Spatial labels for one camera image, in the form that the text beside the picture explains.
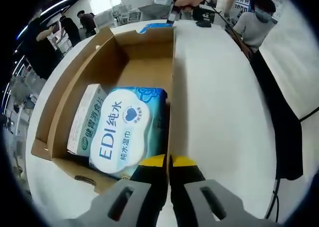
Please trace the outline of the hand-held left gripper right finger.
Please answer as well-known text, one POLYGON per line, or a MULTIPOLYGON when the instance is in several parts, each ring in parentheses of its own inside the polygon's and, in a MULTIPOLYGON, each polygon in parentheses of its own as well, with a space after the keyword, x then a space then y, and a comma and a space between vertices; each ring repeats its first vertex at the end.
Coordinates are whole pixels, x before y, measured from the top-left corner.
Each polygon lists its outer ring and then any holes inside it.
POLYGON ((169 159, 171 202, 179 227, 277 227, 244 209, 243 201, 219 184, 205 179, 186 156, 169 159))

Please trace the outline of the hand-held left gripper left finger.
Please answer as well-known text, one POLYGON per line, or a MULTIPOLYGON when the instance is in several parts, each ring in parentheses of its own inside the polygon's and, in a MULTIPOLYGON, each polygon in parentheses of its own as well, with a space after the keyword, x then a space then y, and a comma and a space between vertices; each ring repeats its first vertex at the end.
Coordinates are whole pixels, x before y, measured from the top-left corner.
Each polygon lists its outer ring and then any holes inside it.
POLYGON ((87 212, 88 227, 154 227, 167 197, 167 155, 142 160, 130 179, 100 194, 87 212))

